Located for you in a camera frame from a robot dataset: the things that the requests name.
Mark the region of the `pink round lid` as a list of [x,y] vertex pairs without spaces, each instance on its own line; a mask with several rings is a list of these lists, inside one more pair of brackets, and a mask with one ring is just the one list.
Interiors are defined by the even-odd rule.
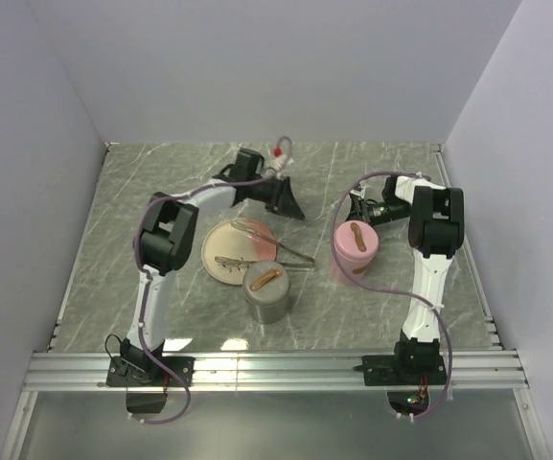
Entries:
[[334,246],[346,260],[363,262],[373,259],[379,249],[379,237],[369,224],[345,221],[334,232]]

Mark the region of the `pink cylindrical container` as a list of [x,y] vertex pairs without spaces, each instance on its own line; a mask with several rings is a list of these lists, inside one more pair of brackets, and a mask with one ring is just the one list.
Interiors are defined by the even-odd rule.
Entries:
[[336,257],[331,259],[330,271],[338,282],[351,284],[335,260],[339,260],[345,271],[350,272],[354,278],[362,278],[376,257],[379,237],[376,231],[363,221],[345,221],[334,231],[334,249]]

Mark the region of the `grey round lid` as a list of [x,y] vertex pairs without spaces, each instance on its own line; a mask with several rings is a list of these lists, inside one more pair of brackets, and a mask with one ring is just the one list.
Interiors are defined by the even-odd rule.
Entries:
[[255,305],[275,305],[286,299],[289,291],[288,273],[275,261],[259,261],[252,264],[242,278],[244,297]]

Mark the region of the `grey cylindrical container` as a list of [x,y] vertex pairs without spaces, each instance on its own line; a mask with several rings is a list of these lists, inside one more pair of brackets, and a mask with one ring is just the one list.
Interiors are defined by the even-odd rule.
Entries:
[[278,262],[252,264],[243,275],[242,292],[248,313],[260,324],[279,322],[288,311],[290,279]]

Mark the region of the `metal tongs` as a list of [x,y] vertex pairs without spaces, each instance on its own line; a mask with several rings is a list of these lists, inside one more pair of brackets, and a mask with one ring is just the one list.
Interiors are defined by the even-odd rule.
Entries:
[[[217,256],[215,261],[222,267],[242,269],[258,261],[274,261],[291,271],[311,271],[315,269],[316,261],[313,257],[302,254],[278,241],[272,232],[258,221],[235,218],[229,220],[228,223],[241,236],[252,242],[254,257]],[[280,261],[278,259],[279,252],[287,253],[296,259],[296,262]]]

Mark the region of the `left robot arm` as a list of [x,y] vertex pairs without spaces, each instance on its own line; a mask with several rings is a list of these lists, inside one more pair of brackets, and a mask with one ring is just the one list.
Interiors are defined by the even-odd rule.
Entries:
[[268,212],[303,220],[290,178],[283,175],[292,152],[283,151],[281,138],[268,166],[252,149],[239,149],[235,161],[205,184],[177,195],[154,194],[141,218],[132,247],[139,271],[138,297],[131,327],[111,359],[114,379],[130,379],[133,386],[188,387],[193,364],[163,357],[166,309],[176,274],[188,262],[199,219],[232,208],[245,200],[263,203]]

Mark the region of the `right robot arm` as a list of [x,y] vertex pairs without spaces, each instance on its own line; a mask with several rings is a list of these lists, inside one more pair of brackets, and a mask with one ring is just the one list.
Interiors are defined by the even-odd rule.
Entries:
[[440,353],[440,339],[446,334],[438,315],[449,268],[464,241],[464,194],[421,174],[395,174],[386,178],[381,196],[381,201],[369,199],[363,186],[355,186],[349,193],[347,219],[372,227],[408,220],[414,260],[412,296],[394,352],[363,356],[356,369],[368,386],[443,385],[448,365]]

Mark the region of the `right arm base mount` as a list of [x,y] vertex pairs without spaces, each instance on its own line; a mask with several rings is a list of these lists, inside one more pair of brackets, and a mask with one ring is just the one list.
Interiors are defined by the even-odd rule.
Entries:
[[414,421],[432,409],[430,386],[443,388],[438,403],[448,395],[452,360],[445,363],[438,355],[435,364],[414,366],[410,358],[401,361],[394,355],[366,355],[353,370],[363,375],[366,387],[386,387],[387,401],[396,416]]

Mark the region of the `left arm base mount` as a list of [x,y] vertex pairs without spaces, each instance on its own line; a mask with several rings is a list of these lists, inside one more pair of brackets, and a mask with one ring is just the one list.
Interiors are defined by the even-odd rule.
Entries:
[[159,414],[166,405],[168,390],[183,387],[152,361],[144,370],[120,356],[111,359],[105,385],[126,389],[127,411],[134,415]]

